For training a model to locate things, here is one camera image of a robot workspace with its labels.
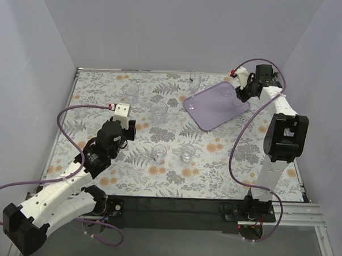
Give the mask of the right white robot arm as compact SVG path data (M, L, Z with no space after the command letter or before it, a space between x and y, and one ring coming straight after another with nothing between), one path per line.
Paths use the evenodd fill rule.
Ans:
M271 115L263 143L263 166L256 182L248 185L248 194L232 208L231 215L235 219L243 217L273 222L274 189L284 170L302 155L309 119L299 115L289 105L284 96L286 84L278 81L280 73L274 72L272 65L257 65L255 72L248 72L239 66L231 74L239 81L239 87L235 90L238 99L245 103L257 97L263 102L262 109Z

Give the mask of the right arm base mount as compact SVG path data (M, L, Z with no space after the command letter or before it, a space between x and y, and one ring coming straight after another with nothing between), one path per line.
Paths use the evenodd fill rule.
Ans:
M237 223L238 233L248 240L260 240L264 234L263 224L276 221L273 208L268 213L249 211L241 201L221 202L217 208L223 220Z

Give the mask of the faceted glass edge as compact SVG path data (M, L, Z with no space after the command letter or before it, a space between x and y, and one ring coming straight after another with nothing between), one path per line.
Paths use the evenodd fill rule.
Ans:
M235 106L241 106L241 105L243 105L243 103L241 102L240 99L234 99L234 100L233 100L233 104L234 104Z

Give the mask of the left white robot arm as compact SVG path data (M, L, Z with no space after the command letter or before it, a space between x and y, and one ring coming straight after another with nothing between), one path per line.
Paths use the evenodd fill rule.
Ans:
M57 182L20 205L10 203L3 209L3 232L23 256L37 252L51 233L76 217L103 214L107 196L90 182L111 165L135 135L135 120L128 122L127 129L118 120L108 120Z

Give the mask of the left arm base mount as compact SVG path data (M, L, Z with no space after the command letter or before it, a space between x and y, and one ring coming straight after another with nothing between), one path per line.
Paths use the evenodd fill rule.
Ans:
M93 234L101 234L107 229L105 225L98 225L95 222L105 222L107 223L109 219L114 219L122 217L125 202L123 199L109 199L102 213L97 214L95 212L90 212L85 214L83 219L92 221L92 223L83 222L83 228L85 231L91 232Z

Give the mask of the champagne flute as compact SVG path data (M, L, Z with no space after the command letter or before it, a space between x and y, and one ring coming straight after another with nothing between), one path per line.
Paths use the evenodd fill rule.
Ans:
M202 74L200 72L191 72L189 75L189 90L191 92L191 99L188 102L188 108L190 110L195 109L195 94L200 89L201 86L201 77Z
M221 85L220 94L224 97L234 97L235 87L231 84L231 82L225 81Z

